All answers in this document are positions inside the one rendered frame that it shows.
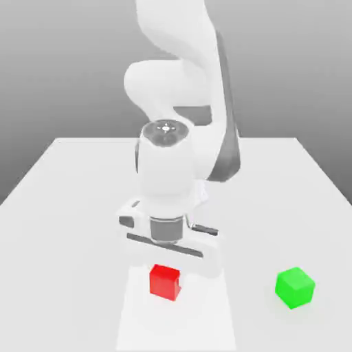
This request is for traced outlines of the small green cube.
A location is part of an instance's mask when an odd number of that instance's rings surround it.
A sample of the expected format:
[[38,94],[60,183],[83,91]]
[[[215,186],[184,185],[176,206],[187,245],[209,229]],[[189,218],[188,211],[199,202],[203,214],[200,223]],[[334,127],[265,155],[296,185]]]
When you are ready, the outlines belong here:
[[315,287],[309,275],[293,267],[277,274],[275,293],[290,309],[295,309],[311,302]]

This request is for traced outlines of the small red cube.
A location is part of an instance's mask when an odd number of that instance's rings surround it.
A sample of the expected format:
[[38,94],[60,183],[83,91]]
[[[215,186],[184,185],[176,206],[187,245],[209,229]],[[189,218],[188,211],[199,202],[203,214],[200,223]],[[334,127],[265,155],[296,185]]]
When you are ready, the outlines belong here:
[[156,296],[175,301],[181,290],[179,278],[178,269],[155,264],[149,273],[149,291]]

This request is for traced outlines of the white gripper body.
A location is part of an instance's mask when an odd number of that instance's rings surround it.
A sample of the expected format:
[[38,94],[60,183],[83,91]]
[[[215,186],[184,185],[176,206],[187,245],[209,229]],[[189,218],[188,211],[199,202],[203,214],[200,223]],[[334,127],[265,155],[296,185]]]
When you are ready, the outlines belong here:
[[181,274],[218,277],[223,268],[221,239],[218,236],[186,230],[174,244],[154,243],[128,232],[125,235],[125,259],[132,266],[155,264],[179,270]]

